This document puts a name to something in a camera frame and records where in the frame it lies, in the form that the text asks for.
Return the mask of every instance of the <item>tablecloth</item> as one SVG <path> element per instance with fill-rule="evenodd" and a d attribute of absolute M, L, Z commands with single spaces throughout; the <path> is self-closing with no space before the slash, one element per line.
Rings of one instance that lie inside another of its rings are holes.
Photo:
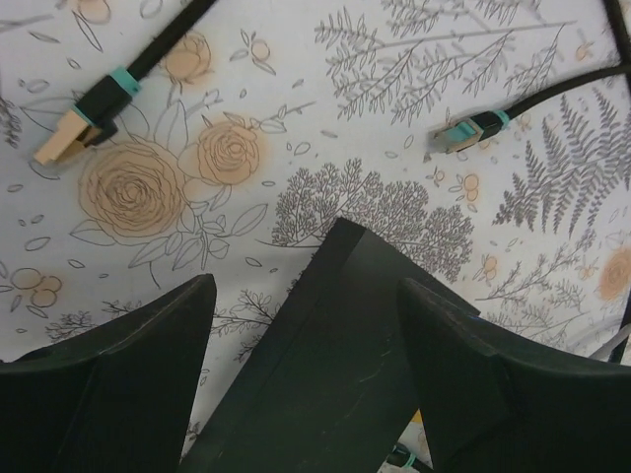
<path fill-rule="evenodd" d="M 615 63 L 599 1 L 220 0 L 110 142 L 35 163 L 74 99 L 181 8 L 3 4 L 1 359 L 212 272 L 189 447 L 337 216 L 537 342 L 588 355 L 616 331 L 631 283 L 624 80 L 547 101 L 457 154 L 429 139 Z"/>

